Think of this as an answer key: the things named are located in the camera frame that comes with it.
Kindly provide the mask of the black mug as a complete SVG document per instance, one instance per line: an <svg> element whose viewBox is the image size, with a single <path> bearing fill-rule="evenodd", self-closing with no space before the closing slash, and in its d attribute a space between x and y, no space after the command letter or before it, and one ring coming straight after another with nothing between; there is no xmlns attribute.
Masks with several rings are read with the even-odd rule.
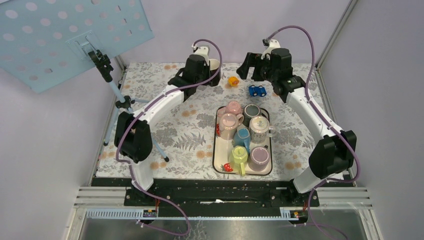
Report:
<svg viewBox="0 0 424 240"><path fill-rule="evenodd" d="M209 59L209 73L210 76L214 76L212 80L208 82L208 86L216 87L221 80L221 68L220 61L218 59L211 58Z"/></svg>

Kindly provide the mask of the green octagonal mug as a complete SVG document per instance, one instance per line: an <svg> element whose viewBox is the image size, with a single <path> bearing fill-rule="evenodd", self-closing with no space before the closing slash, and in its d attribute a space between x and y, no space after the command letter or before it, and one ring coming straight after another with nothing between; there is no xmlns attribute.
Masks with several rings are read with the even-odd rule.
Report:
<svg viewBox="0 0 424 240"><path fill-rule="evenodd" d="M229 155L229 165L233 171L239 173L242 177L246 175L248 161L248 152L243 146L236 146Z"/></svg>

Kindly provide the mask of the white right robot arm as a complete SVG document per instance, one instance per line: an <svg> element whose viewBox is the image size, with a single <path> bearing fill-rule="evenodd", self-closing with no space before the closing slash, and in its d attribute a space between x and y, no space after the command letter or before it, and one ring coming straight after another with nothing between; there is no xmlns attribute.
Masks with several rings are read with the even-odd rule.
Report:
<svg viewBox="0 0 424 240"><path fill-rule="evenodd" d="M287 201L301 205L311 191L323 180L351 168L354 164L357 137L335 124L310 97L305 81L293 73L292 55L286 48L274 48L266 53L248 52L236 73L255 82L269 81L273 91L291 107L308 128L315 147L308 158L308 167L293 179L294 188L287 191Z"/></svg>

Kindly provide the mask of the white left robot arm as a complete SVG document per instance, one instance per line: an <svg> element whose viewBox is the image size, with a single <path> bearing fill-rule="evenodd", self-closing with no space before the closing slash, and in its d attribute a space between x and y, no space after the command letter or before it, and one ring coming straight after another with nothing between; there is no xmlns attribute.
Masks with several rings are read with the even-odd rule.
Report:
<svg viewBox="0 0 424 240"><path fill-rule="evenodd" d="M139 110L118 116L115 159L129 165L131 183L138 189L135 197L142 205L148 206L155 200L155 192L150 188L153 174L144 164L153 149L152 127L192 96L197 87L219 80L221 65L220 60L191 54L159 95Z"/></svg>

